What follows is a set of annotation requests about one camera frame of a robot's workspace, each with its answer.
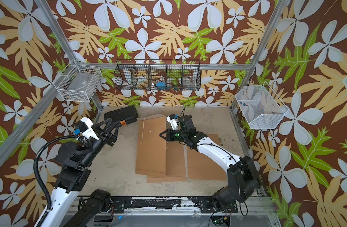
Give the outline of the brown file bag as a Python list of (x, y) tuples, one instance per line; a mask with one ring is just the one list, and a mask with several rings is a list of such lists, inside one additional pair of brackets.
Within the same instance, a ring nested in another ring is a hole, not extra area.
[(165, 130), (166, 117), (162, 114), (138, 119), (136, 174), (166, 177), (166, 141), (160, 137)]
[(190, 180), (226, 181), (226, 172), (206, 155), (187, 148), (187, 174)]
[(167, 142), (166, 176), (148, 176), (147, 183), (185, 182), (187, 178), (183, 148), (178, 142)]

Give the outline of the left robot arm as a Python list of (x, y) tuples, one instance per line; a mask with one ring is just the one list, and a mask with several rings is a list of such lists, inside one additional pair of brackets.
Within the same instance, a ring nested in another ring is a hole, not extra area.
[[(58, 137), (42, 145), (33, 161), (33, 171), (36, 181), (47, 199), (47, 205), (35, 226), (60, 226), (91, 173), (88, 168), (104, 145), (112, 147), (116, 143), (120, 126), (119, 121), (114, 122), (110, 118), (94, 124), (90, 119), (84, 117), (75, 123), (71, 135)], [(49, 192), (40, 175), (41, 170), (38, 163), (49, 145), (66, 139), (77, 140), (79, 143), (70, 141), (59, 148), (55, 159), (62, 164), (63, 168), (53, 191)]]

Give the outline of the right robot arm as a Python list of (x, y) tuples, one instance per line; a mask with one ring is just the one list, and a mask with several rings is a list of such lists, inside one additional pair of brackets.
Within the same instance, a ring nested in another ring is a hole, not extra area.
[(171, 128), (161, 132), (161, 138), (167, 142), (182, 142), (190, 149), (209, 157), (225, 171), (228, 185), (212, 196), (216, 211), (228, 209), (236, 202), (244, 203), (260, 189), (259, 173), (252, 158), (234, 155), (216, 144), (207, 134), (197, 131), (191, 115), (171, 114), (166, 120)]

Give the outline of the blue object in basket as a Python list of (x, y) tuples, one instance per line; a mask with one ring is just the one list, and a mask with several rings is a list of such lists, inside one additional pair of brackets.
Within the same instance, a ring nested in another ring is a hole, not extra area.
[(156, 85), (156, 88), (158, 89), (158, 90), (166, 90), (166, 84), (165, 83), (163, 83), (163, 82), (158, 82)]

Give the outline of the white mesh basket right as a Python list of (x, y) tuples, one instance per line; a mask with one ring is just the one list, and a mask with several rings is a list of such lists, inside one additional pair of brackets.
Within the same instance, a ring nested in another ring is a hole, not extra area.
[(244, 86), (235, 98), (252, 130), (276, 129), (289, 111), (268, 84)]

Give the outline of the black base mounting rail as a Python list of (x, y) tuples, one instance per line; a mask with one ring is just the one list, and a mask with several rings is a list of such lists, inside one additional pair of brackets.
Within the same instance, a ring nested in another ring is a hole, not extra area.
[(101, 213), (123, 214), (129, 209), (148, 209), (154, 211), (178, 210), (188, 208), (204, 214), (217, 212), (238, 213), (236, 201), (231, 201), (227, 206), (220, 207), (219, 202), (214, 201), (211, 196), (178, 196), (178, 197), (149, 197), (149, 196), (111, 196), (108, 203), (103, 205)]

